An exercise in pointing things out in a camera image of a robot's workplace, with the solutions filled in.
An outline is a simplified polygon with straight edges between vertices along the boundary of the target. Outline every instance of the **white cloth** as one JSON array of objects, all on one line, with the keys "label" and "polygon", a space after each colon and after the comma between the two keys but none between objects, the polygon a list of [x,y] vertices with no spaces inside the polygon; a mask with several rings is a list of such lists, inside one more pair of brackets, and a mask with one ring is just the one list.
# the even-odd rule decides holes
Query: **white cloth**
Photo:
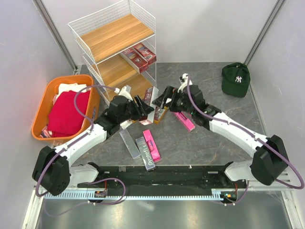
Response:
[{"label": "white cloth", "polygon": [[68,92],[68,91],[79,92],[81,89],[83,89],[86,86],[87,86],[86,84],[77,84],[77,83],[65,84],[65,83],[61,83],[61,84],[59,84],[59,87],[58,87],[57,98],[63,92]]}]

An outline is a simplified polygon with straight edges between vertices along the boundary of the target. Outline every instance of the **wooden shelf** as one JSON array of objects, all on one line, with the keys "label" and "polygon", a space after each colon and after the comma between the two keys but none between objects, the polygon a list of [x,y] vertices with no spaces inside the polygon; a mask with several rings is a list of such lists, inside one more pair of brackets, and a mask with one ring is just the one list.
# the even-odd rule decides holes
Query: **wooden shelf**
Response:
[{"label": "wooden shelf", "polygon": [[[130,95],[132,97],[135,97],[136,95],[138,95],[142,99],[144,98],[145,90],[147,88],[152,87],[151,83],[148,80],[146,80],[145,77],[142,76],[141,74],[136,74],[135,76],[124,81],[120,85],[117,85],[117,87],[122,88],[125,85],[129,85],[132,88],[130,91]],[[109,99],[111,101],[113,99],[113,97],[117,94],[114,93],[113,90],[110,90],[110,91],[108,91],[108,95],[109,95]]]},{"label": "wooden shelf", "polygon": [[[96,65],[94,64],[92,67],[97,72]],[[117,85],[137,74],[137,71],[118,54],[98,64],[97,67],[104,84],[110,87],[117,87]]]},{"label": "wooden shelf", "polygon": [[153,35],[153,31],[132,14],[97,28],[81,38],[98,63]]}]

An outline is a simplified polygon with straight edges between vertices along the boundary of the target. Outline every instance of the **green baseball cap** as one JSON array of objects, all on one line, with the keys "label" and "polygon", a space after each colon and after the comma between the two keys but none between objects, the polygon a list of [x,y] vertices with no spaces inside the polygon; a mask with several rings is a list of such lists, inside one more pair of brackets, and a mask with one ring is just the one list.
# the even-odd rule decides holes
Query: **green baseball cap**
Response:
[{"label": "green baseball cap", "polygon": [[250,84],[248,67],[243,63],[232,63],[223,68],[221,89],[224,93],[236,97],[245,97]]}]

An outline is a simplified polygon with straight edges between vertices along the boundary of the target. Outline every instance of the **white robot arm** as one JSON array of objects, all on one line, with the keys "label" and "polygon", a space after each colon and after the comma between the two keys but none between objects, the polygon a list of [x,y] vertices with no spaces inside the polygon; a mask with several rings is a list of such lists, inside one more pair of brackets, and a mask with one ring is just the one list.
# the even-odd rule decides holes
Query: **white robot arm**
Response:
[{"label": "white robot arm", "polygon": [[[207,104],[198,86],[190,83],[190,94],[195,104],[204,114],[213,118],[207,118],[200,114],[193,107],[188,97],[186,91],[187,79],[188,74],[181,76],[180,82],[182,85],[179,89],[171,86],[166,87],[163,94],[153,103],[160,108],[168,107],[173,112],[184,111],[190,113],[192,119],[199,126],[228,138],[253,158],[253,160],[239,163],[230,162],[225,165],[224,174],[228,181],[255,178],[265,185],[272,184],[287,167],[287,164],[273,155],[263,143],[275,149],[288,160],[282,139],[276,135],[268,138],[233,121],[220,109]],[[72,167],[73,163],[89,149],[117,132],[122,122],[129,119],[138,120],[152,111],[153,108],[146,105],[138,96],[133,100],[126,88],[123,88],[119,95],[110,102],[109,108],[94,122],[93,129],[89,127],[74,139],[54,149],[47,146],[41,150],[33,171],[33,179],[38,181],[46,164],[57,153],[65,150],[47,169],[41,180],[41,185],[55,196],[63,192],[68,186],[93,182],[98,175],[95,166],[87,164]]]}]

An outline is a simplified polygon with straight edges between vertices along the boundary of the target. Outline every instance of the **pink fabric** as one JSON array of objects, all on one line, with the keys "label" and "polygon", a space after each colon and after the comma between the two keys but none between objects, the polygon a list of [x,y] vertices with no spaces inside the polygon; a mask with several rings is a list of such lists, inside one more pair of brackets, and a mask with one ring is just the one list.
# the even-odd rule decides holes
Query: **pink fabric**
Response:
[{"label": "pink fabric", "polygon": [[[76,92],[63,92],[49,114],[48,130],[52,137],[67,137],[76,134],[81,129],[84,118],[74,107]],[[86,113],[90,91],[80,93],[77,97],[77,106],[82,113]]]}]

